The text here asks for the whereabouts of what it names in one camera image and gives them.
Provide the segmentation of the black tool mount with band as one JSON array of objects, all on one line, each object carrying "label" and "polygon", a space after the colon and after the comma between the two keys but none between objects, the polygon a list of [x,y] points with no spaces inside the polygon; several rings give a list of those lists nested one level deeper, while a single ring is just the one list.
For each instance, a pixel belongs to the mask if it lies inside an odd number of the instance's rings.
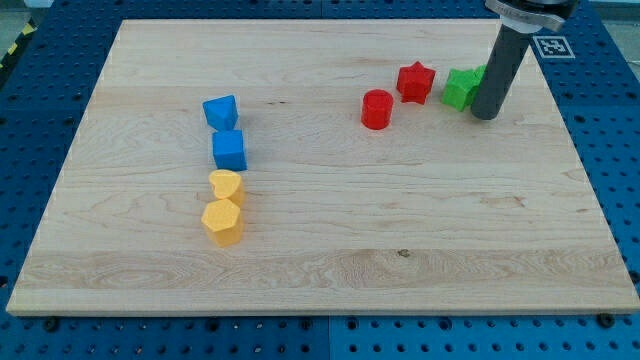
[{"label": "black tool mount with band", "polygon": [[503,25],[524,34],[541,29],[559,32],[578,5],[578,0],[485,0]]}]

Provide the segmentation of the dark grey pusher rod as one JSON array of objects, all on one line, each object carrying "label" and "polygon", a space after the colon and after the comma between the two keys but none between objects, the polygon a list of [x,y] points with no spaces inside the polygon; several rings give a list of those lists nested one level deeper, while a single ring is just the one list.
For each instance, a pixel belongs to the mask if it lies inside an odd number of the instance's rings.
[{"label": "dark grey pusher rod", "polygon": [[529,48],[529,39],[529,34],[507,25],[500,27],[471,104],[471,113],[476,118],[492,120],[498,115]]}]

